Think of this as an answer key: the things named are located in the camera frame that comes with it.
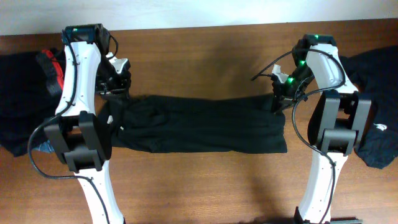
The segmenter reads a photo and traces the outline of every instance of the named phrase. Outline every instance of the black cable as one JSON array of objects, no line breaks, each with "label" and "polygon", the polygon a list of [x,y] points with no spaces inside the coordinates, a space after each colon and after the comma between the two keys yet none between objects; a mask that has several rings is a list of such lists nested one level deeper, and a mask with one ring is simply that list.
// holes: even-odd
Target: black cable
[{"label": "black cable", "polygon": [[112,35],[110,35],[110,37],[113,39],[114,44],[116,45],[116,50],[115,50],[115,52],[114,52],[114,55],[108,57],[108,60],[114,58],[114,57],[116,56],[116,54],[118,53],[118,50],[119,50],[119,43],[118,43],[118,41],[116,40],[116,38],[114,38],[114,36],[112,36]]},{"label": "black cable", "polygon": [[274,74],[260,74],[259,76],[266,76],[266,77],[273,77],[274,76]]},{"label": "black cable", "polygon": [[65,107],[65,109],[63,109],[61,112],[57,113],[55,116],[51,117],[50,119],[44,121],[42,124],[40,124],[40,125],[33,131],[33,133],[30,135],[29,140],[28,140],[28,143],[27,143],[27,153],[28,153],[28,156],[29,156],[29,159],[30,159],[30,163],[33,165],[33,168],[34,168],[41,176],[43,176],[43,177],[45,177],[45,178],[48,178],[48,179],[55,179],[55,180],[60,180],[60,179],[63,179],[63,180],[64,180],[64,179],[84,179],[84,180],[87,180],[87,181],[91,184],[91,186],[93,187],[95,193],[97,194],[97,196],[98,196],[98,198],[99,198],[99,200],[100,200],[100,202],[101,202],[101,204],[102,204],[102,207],[103,207],[104,213],[105,213],[105,217],[106,217],[106,222],[107,222],[108,224],[110,224],[109,217],[108,217],[108,211],[106,210],[106,206],[105,206],[104,200],[102,199],[102,197],[101,197],[100,193],[98,192],[98,189],[96,188],[96,186],[95,186],[95,184],[94,184],[94,182],[93,182],[92,179],[90,179],[90,178],[88,178],[88,177],[83,177],[83,176],[80,176],[80,175],[64,175],[64,176],[48,175],[48,174],[44,173],[43,171],[41,171],[41,170],[37,167],[37,165],[36,165],[36,163],[34,162],[33,157],[32,157],[32,148],[33,148],[33,147],[32,147],[32,142],[33,142],[33,139],[35,138],[36,134],[37,134],[39,131],[43,130],[44,127],[46,127],[47,125],[49,125],[52,121],[58,119],[59,117],[61,117],[62,114],[64,114],[66,111],[68,111],[69,108],[73,105],[73,100],[75,99],[75,96],[76,96],[76,89],[77,89],[77,60],[76,60],[75,53],[74,53],[74,51],[73,51],[73,49],[72,49],[72,46],[71,46],[71,44],[70,44],[69,38],[68,38],[68,36],[66,35],[66,33],[65,33],[64,30],[62,31],[62,34],[65,36],[65,39],[66,39],[66,41],[67,41],[67,45],[68,45],[68,47],[69,47],[69,49],[70,49],[70,52],[71,52],[71,54],[72,54],[72,57],[73,57],[73,62],[72,62],[72,63],[73,63],[73,65],[74,65],[74,69],[75,69],[75,77],[74,77],[74,81],[73,81],[73,92],[72,92],[72,96],[70,97],[70,101],[67,102],[67,106]]},{"label": "black cable", "polygon": [[59,55],[61,55],[63,53],[63,50],[58,51],[57,53],[55,53],[52,57],[50,57],[50,60],[58,57]]},{"label": "black cable", "polygon": [[311,78],[313,78],[313,74],[310,75],[309,77],[305,78],[302,82],[300,82],[300,84],[298,85],[298,87],[297,87],[297,89],[296,89],[296,92],[294,93],[294,98],[293,98],[294,101],[296,100],[297,92],[299,91],[300,87],[301,87],[304,83],[306,83],[307,80],[309,80],[309,79],[311,79]]},{"label": "black cable", "polygon": [[333,191],[334,191],[334,189],[335,189],[335,184],[336,184],[336,163],[333,162],[333,159],[331,159],[331,157],[328,156],[327,153],[324,153],[324,152],[320,151],[319,149],[317,149],[315,146],[312,146],[309,142],[307,142],[307,141],[303,138],[303,136],[300,134],[299,130],[297,129],[297,124],[296,124],[296,120],[295,120],[295,112],[296,112],[296,110],[297,110],[297,106],[299,105],[299,103],[300,103],[302,100],[306,99],[308,96],[310,96],[310,95],[312,95],[312,94],[320,93],[320,92],[323,92],[323,91],[334,90],[334,89],[337,89],[337,88],[343,86],[343,85],[345,84],[345,82],[346,82],[346,76],[345,76],[344,69],[343,69],[343,67],[340,65],[340,63],[339,63],[332,55],[330,55],[330,54],[328,54],[328,53],[326,53],[326,52],[324,52],[324,51],[322,51],[322,50],[316,50],[316,49],[294,49],[294,50],[291,50],[290,52],[284,53],[283,55],[281,55],[280,57],[278,57],[277,59],[275,59],[275,60],[274,60],[273,62],[271,62],[268,66],[266,66],[264,69],[262,69],[257,75],[253,76],[253,77],[251,78],[251,80],[253,81],[253,80],[255,80],[257,77],[261,76],[262,73],[263,73],[265,70],[267,70],[269,67],[273,66],[273,64],[275,64],[275,63],[276,63],[277,61],[279,61],[280,59],[286,57],[286,56],[289,55],[289,54],[298,53],[298,52],[317,52],[317,53],[326,55],[328,58],[330,58],[330,59],[338,66],[338,68],[339,68],[339,70],[340,70],[340,72],[341,72],[341,75],[343,76],[342,81],[341,81],[338,85],[331,86],[331,87],[326,87],[326,88],[320,88],[320,89],[317,89],[317,90],[313,90],[313,91],[311,91],[311,92],[309,92],[309,93],[307,93],[307,94],[301,96],[301,97],[297,100],[297,102],[294,104],[294,107],[293,107],[293,110],[292,110],[292,123],[293,123],[293,128],[294,128],[294,131],[296,132],[296,135],[298,136],[298,138],[299,138],[306,146],[308,146],[309,148],[311,148],[311,149],[314,150],[315,152],[321,154],[322,156],[325,156],[325,157],[329,160],[329,163],[331,164],[331,169],[332,169],[332,183],[331,183],[331,190],[330,190],[330,198],[329,198],[329,202],[328,202],[328,206],[327,206],[327,208],[326,208],[326,211],[325,211],[325,213],[323,214],[322,219],[321,219],[320,222],[319,222],[319,224],[322,224],[323,220],[325,219],[326,215],[328,214],[328,211],[329,211],[330,206],[331,206],[331,201],[332,201],[332,199],[333,199]]}]

